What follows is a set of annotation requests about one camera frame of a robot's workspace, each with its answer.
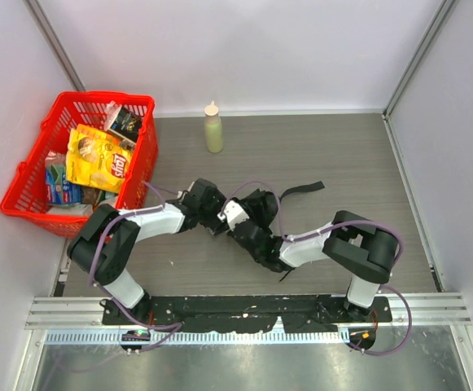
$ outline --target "white wall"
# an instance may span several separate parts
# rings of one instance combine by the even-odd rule
[[[0,0],[0,201],[50,104],[70,89],[23,2]],[[49,293],[63,243],[0,214],[0,390],[11,389],[32,298]]]
[[[440,0],[41,0],[88,90],[157,114],[375,110]]]
[[[458,2],[393,124],[443,280],[473,318],[473,0]]]

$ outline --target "gray floor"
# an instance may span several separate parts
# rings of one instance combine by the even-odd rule
[[[156,121],[160,156],[153,183],[184,189],[196,178],[230,194],[259,179],[277,192],[322,180],[326,189],[291,195],[282,203],[287,233],[322,226],[347,209],[395,227],[405,253],[392,285],[402,292],[434,292],[423,246],[380,115],[238,116],[223,118],[225,147],[207,152],[203,118]],[[245,196],[255,187],[242,190]],[[155,204],[149,196],[147,205]],[[278,232],[276,222],[273,229]],[[344,293],[350,274],[332,261],[315,262],[281,275],[257,265],[231,239],[199,227],[136,245],[128,264],[134,278],[156,295]],[[65,296],[101,296],[72,267]]]
[[[381,327],[374,349],[392,348],[404,327]],[[344,344],[164,346],[117,357],[117,346],[46,346],[37,391],[463,391],[469,385],[449,327],[415,327],[405,348],[368,357]],[[66,368],[54,367],[55,359]]]

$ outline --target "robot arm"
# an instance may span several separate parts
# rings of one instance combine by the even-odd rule
[[[345,309],[358,318],[370,315],[370,307],[381,283],[387,283],[396,255],[397,240],[392,235],[373,226],[353,225],[329,231],[313,238],[295,241],[294,236],[281,238],[253,221],[237,200],[227,203],[220,218],[227,222],[230,235],[254,260],[272,271],[286,271],[305,263],[330,258],[353,273],[348,286]],[[365,220],[356,214],[340,211],[319,230],[341,222]],[[361,243],[354,239],[361,236]]]
[[[212,235],[227,231],[226,223],[217,218],[225,196],[216,185],[198,179],[178,198],[167,201],[162,209],[125,210],[101,205],[68,246],[68,257],[83,271],[90,272],[99,239],[107,224],[125,215],[110,232],[112,235],[98,260],[94,280],[116,298],[136,319],[148,320],[151,309],[149,294],[131,277],[126,263],[136,242],[162,234],[176,234],[204,226]]]
[[[372,226],[355,225],[296,241],[294,236],[272,235],[269,224],[278,209],[271,193],[254,191],[244,199],[232,199],[224,207],[225,203],[226,197],[216,185],[198,179],[181,191],[177,199],[167,201],[162,209],[117,210],[102,205],[68,246],[68,257],[89,273],[104,229],[113,219],[125,215],[125,219],[112,228],[112,237],[99,254],[94,280],[134,318],[146,323],[151,298],[125,268],[133,246],[139,240],[188,231],[200,224],[212,235],[229,231],[256,262],[275,272],[293,270],[307,262],[327,258],[337,261],[353,273],[345,309],[358,319],[370,315],[379,285],[389,280],[396,238]],[[341,211],[327,226],[351,220],[365,219]],[[362,241],[356,246],[351,240],[359,235]]]

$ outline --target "metal frame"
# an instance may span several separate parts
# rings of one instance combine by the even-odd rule
[[[77,71],[73,67],[72,61],[68,57],[68,53],[63,48],[63,45],[60,43],[57,34],[55,33],[51,23],[46,17],[46,14],[42,10],[41,4],[38,0],[23,0],[24,4],[30,11],[33,19],[37,23],[39,30],[41,30],[42,35],[46,39],[46,42],[50,46],[52,52],[54,53],[55,58],[59,61],[61,68],[66,73],[66,77],[72,83],[72,87],[76,91],[85,91],[84,84],[82,83]]]
[[[407,314],[402,301],[393,294],[382,295],[389,300],[393,321],[381,323],[380,327],[405,326]],[[406,300],[412,309],[413,325],[433,326],[445,324],[451,327],[458,353],[473,389],[473,337],[471,319],[461,294],[454,292],[409,293]],[[109,345],[116,344],[121,334],[135,326],[103,326],[101,319],[102,297],[39,297],[34,299],[26,323],[30,333],[28,347],[24,354],[16,391],[30,390],[38,367],[42,364],[44,345]],[[348,338],[348,327],[362,323],[339,325],[336,333],[309,333],[286,337],[278,320],[269,333],[240,336],[235,334],[207,333],[192,335],[178,333],[171,345],[229,345],[229,344],[286,344],[286,343],[342,343]]]
[[[436,257],[434,256],[433,249],[430,245],[430,241],[427,238],[427,231],[423,224],[423,220],[421,219],[421,214],[419,212],[419,207],[415,200],[414,194],[412,192],[412,186],[410,185],[410,181],[405,169],[405,163],[403,159],[403,154],[401,151],[401,147],[399,142],[397,141],[397,136],[393,131],[393,125],[391,121],[391,115],[395,110],[395,107],[399,103],[402,95],[405,93],[406,89],[408,88],[411,80],[413,79],[415,73],[417,72],[418,68],[422,64],[426,54],[431,49],[433,42],[438,37],[438,34],[442,27],[445,25],[445,22],[448,20],[450,15],[453,12],[453,9],[457,5],[458,0],[442,0],[442,3],[437,8],[437,11],[431,20],[426,32],[421,39],[421,42],[418,44],[417,50],[415,51],[412,60],[409,62],[406,70],[404,71],[399,83],[397,84],[396,89],[394,90],[392,97],[390,98],[387,107],[383,112],[383,121],[386,131],[388,133],[388,139],[390,140],[390,144],[392,145],[393,154],[396,158],[397,167],[399,168],[399,172],[401,173],[401,179],[403,185],[405,187],[406,195],[408,197],[409,206],[412,210],[414,215],[415,223],[417,225],[418,234],[421,238],[423,243],[424,252],[426,253],[426,257],[428,263],[430,264],[431,273],[434,277],[436,282],[436,287],[439,292],[444,291],[444,285],[441,281],[441,273],[438,270],[438,266],[436,264]]]
[[[426,254],[428,264],[430,265],[431,273],[436,282],[437,291],[443,292],[444,285],[443,285],[443,281],[441,280],[442,274],[438,270],[438,267],[436,264],[436,257],[434,255],[434,250],[432,249],[430,242],[428,240],[427,230],[424,227],[423,220],[421,219],[421,213],[419,212],[419,207],[417,205],[417,201],[415,200],[414,193],[412,192],[412,186],[410,185],[410,181],[406,173],[401,147],[397,140],[397,136],[393,131],[391,120],[388,117],[383,116],[383,121],[384,121],[384,126],[388,134],[388,140],[390,140],[390,145],[392,146],[393,155],[396,158],[396,163],[397,163],[397,167],[399,168],[399,173],[401,174],[401,179],[402,179],[403,186],[405,188],[406,196],[408,197],[409,207],[412,211],[412,214],[414,215],[414,220],[415,220],[415,225],[417,226],[418,235],[421,239],[421,243],[423,244],[424,253]]]
[[[393,324],[407,324],[406,309],[394,294],[378,295],[388,298]],[[459,293],[408,293],[406,300],[412,309],[415,326],[471,324],[464,300]],[[27,330],[83,330],[118,328],[103,326],[104,308],[101,297],[38,297],[34,299],[26,320]],[[379,326],[392,323],[381,323]],[[357,327],[364,323],[341,323],[341,327]]]
[[[458,0],[443,0],[439,5],[439,8],[433,16],[430,25],[424,33],[423,39],[421,39],[421,42],[417,46],[417,50],[415,51],[412,60],[406,67],[406,70],[403,73],[402,78],[399,80],[392,97],[388,101],[388,105],[383,113],[386,117],[390,117],[392,115],[395,106],[399,102],[399,99],[405,93],[409,82],[422,63],[424,56],[430,50],[431,44],[435,41],[437,34],[442,29],[442,26],[444,26],[446,20],[451,15],[457,3]]]

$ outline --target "wooden floor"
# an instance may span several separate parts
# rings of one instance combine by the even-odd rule
[[[160,156],[153,183],[185,189],[196,178],[229,195],[259,179],[281,193],[322,180],[326,189],[290,195],[282,203],[289,234],[329,222],[347,209],[395,227],[405,253],[391,284],[402,292],[434,292],[434,283],[380,115],[237,116],[223,118],[225,147],[210,154],[203,118],[159,119]],[[242,190],[245,196],[252,190]],[[147,205],[155,204],[148,196]],[[273,230],[278,233],[277,222]],[[350,274],[333,261],[314,262],[281,275],[256,264],[226,236],[197,227],[138,243],[129,259],[133,277],[154,295],[344,293]],[[65,296],[101,296],[72,266]]]

